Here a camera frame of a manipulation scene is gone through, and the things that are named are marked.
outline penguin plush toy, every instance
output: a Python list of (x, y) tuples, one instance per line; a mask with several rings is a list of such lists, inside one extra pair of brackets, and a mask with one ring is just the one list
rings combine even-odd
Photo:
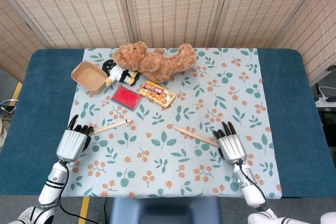
[(132, 86), (139, 78), (139, 73), (136, 71), (129, 71), (120, 67), (114, 60), (107, 60), (104, 62), (102, 70), (107, 74), (108, 78), (105, 83), (106, 86), (111, 85), (115, 80), (127, 83)]

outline blue table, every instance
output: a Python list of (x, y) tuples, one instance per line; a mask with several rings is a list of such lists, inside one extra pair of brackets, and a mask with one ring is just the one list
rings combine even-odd
[[(336, 195), (336, 171), (300, 53), (259, 49), (283, 197)], [(0, 155), (0, 194), (39, 195), (67, 125), (81, 49), (43, 49), (30, 60)]]

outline leaf pattern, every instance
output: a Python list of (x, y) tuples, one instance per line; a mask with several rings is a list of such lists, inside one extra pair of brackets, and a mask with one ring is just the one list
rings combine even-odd
[[(116, 49), (86, 49), (83, 60), (102, 67)], [(164, 48), (171, 57), (177, 48)], [(70, 117), (76, 124), (106, 127), (127, 124), (91, 137), (80, 158), (70, 163), (64, 194), (91, 197), (240, 197), (242, 191), (218, 148), (173, 129), (186, 129), (211, 138), (231, 121), (244, 145), (246, 163), (265, 196), (280, 198), (268, 110), (258, 51), (254, 48), (194, 48), (194, 69), (174, 74), (161, 86), (176, 94), (169, 108), (143, 98), (135, 111), (114, 102), (120, 83), (92, 94), (77, 85)], [(128, 89), (138, 92), (141, 76)]]

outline robot finger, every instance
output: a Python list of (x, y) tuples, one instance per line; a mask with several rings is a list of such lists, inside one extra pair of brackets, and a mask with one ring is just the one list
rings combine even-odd
[(77, 118), (78, 118), (78, 115), (75, 115), (72, 119), (71, 119), (71, 121), (70, 121), (70, 123), (69, 123), (69, 126), (68, 126), (68, 130), (72, 130), (74, 127), (74, 125), (75, 125), (75, 122), (76, 122), (76, 120), (77, 120)]
[(213, 131), (212, 134), (214, 134), (214, 136), (217, 140), (221, 138), (221, 136), (219, 135), (219, 133), (217, 131)]
[(77, 124), (77, 126), (74, 128), (74, 131), (80, 131), (80, 129), (82, 128), (82, 125)]
[(228, 124), (229, 127), (230, 127), (230, 130), (231, 130), (232, 135), (237, 134), (235, 128), (234, 128), (233, 125), (232, 125), (232, 123), (231, 123), (231, 122), (227, 122), (227, 124)]
[(85, 135), (90, 135), (90, 133), (91, 133), (92, 131), (93, 131), (93, 127), (90, 126), (90, 127), (88, 127), (88, 128), (85, 130), (84, 134), (85, 134)]
[(222, 125), (223, 125), (223, 128), (224, 128), (225, 134), (227, 136), (231, 135), (231, 132), (230, 132), (229, 128), (227, 127), (226, 123), (222, 122)]
[(86, 131), (87, 128), (88, 128), (88, 126), (87, 126), (87, 125), (84, 125), (84, 126), (82, 127), (82, 129), (80, 130), (80, 132), (81, 132), (81, 133), (84, 133), (84, 132)]
[(222, 130), (218, 130), (217, 132), (219, 133), (220, 137), (224, 137), (225, 136), (225, 134), (224, 134), (224, 132)]

